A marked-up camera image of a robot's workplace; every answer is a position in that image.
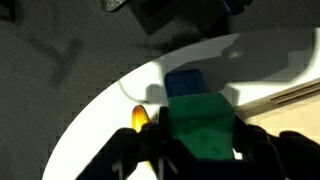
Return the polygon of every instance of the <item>dark background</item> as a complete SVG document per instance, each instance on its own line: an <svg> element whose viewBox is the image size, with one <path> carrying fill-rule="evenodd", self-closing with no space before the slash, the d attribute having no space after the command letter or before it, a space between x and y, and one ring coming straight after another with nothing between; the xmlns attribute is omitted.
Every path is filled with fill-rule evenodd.
<svg viewBox="0 0 320 180"><path fill-rule="evenodd" d="M152 18L141 0L117 13L94 0L20 0L0 23L0 179L40 179L50 152L81 110L114 81L203 37L317 27L319 0L253 0L223 17L214 1L177 1Z"/></svg>

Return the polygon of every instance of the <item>blue plastic piece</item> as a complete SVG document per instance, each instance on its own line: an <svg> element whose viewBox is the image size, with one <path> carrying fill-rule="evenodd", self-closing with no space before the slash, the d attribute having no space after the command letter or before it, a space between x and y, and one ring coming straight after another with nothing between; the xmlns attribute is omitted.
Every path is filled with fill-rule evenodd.
<svg viewBox="0 0 320 180"><path fill-rule="evenodd" d="M164 85L167 98L206 93L205 81L198 69L166 74Z"/></svg>

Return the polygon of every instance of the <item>white surface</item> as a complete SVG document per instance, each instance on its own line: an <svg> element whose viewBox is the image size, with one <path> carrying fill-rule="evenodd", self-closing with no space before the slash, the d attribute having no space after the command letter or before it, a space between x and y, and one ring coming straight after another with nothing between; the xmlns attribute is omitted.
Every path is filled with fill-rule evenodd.
<svg viewBox="0 0 320 180"><path fill-rule="evenodd" d="M264 33L270 34L275 32L277 31L266 31ZM319 49L319 34L320 31L317 30L315 50ZM148 99L150 101L151 98L151 102L156 102L153 104L143 104L149 116L156 115L159 107L167 104L163 87L163 78L166 72L188 62L219 57L222 55L222 50L231 46L237 38L239 38L239 34L211 39L185 47L141 66L111 85L96 97L68 127L51 155L43 179L75 179L117 129L130 126L132 109L135 105L140 104L140 100ZM310 50L290 52L288 54L289 61L305 57L304 53L310 53L308 51ZM242 53L238 51L233 52L232 57L236 58L241 56ZM319 60L320 54L318 51L315 51L309 67L287 83L280 85L261 81L228 83L226 88L220 92L234 106L250 102L320 77L320 70L317 69L320 67ZM279 73L281 72L277 72L267 78L272 79L272 76L277 76ZM154 88L154 92L151 90L152 97L147 97L146 89L150 85L158 86L159 88ZM230 89L228 90L227 87L238 91L239 97L236 103L230 100ZM155 176L142 163L139 164L130 179L152 180L155 179Z"/></svg>

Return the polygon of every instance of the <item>green block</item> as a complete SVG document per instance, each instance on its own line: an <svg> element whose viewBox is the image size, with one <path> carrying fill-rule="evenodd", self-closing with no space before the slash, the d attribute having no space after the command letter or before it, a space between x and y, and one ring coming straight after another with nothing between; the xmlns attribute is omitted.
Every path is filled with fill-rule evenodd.
<svg viewBox="0 0 320 180"><path fill-rule="evenodd" d="M199 94L169 99L169 132L198 159L234 159L235 115L222 94Z"/></svg>

